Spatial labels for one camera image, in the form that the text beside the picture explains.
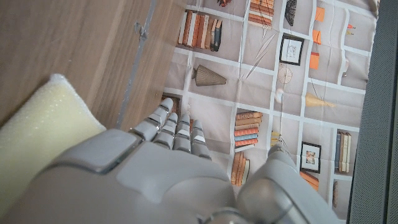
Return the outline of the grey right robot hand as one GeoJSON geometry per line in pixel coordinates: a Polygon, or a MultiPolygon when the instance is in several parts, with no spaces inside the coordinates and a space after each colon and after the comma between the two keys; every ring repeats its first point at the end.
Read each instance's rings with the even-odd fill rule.
{"type": "Polygon", "coordinates": [[[201,122],[165,99],[129,132],[110,129],[61,153],[2,223],[338,223],[285,147],[239,192],[211,160],[201,122]]]}

